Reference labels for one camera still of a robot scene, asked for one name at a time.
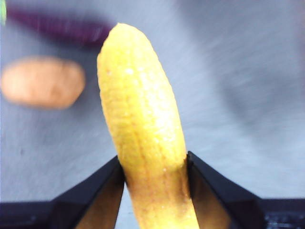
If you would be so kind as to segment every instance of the gray surface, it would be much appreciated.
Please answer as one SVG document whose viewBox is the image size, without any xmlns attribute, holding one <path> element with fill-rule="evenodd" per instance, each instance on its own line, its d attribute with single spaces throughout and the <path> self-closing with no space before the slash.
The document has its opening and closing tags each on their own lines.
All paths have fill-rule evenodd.
<svg viewBox="0 0 305 229">
<path fill-rule="evenodd" d="M 262 197 L 305 197 L 303 1 L 11 2 L 138 27 L 173 86 L 187 148 Z M 1 97 L 2 201 L 53 198 L 116 154 L 100 107 L 97 52 L 1 27 L 1 67 L 47 54 L 76 60 L 87 73 L 68 110 L 38 111 Z M 127 192 L 117 228 L 136 228 Z"/>
</svg>

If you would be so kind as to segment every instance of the purple object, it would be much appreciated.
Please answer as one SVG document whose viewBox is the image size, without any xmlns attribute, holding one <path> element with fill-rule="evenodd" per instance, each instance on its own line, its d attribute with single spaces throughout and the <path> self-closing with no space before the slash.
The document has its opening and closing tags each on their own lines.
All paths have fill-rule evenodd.
<svg viewBox="0 0 305 229">
<path fill-rule="evenodd" d="M 44 15 L 7 5 L 7 20 L 35 30 L 58 41 L 101 47 L 112 26 L 105 21 L 77 21 L 67 17 Z"/>
</svg>

